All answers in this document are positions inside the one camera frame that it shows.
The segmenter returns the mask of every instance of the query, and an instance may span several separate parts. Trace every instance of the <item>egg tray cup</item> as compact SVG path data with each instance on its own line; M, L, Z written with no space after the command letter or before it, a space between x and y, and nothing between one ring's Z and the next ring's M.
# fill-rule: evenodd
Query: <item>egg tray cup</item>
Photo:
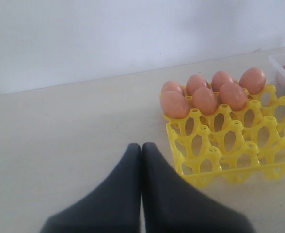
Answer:
M271 84L257 95L245 91L248 102L241 111L221 104L208 116L196 108L184 119L164 115L175 169L191 185L206 187L216 176L242 183L258 170L268 179L285 174L285 96L277 98ZM186 99L192 102L192 96Z

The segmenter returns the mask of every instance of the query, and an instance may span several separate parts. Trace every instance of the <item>table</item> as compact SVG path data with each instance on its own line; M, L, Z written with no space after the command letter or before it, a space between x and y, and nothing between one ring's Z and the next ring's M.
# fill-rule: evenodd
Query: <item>table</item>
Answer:
M273 73L285 48L0 96L0 233L38 232L45 220L84 197L110 173L130 142L157 144L173 165L159 92L193 73L234 77L252 66ZM285 232L285 176L251 176L202 189L245 213L258 232Z

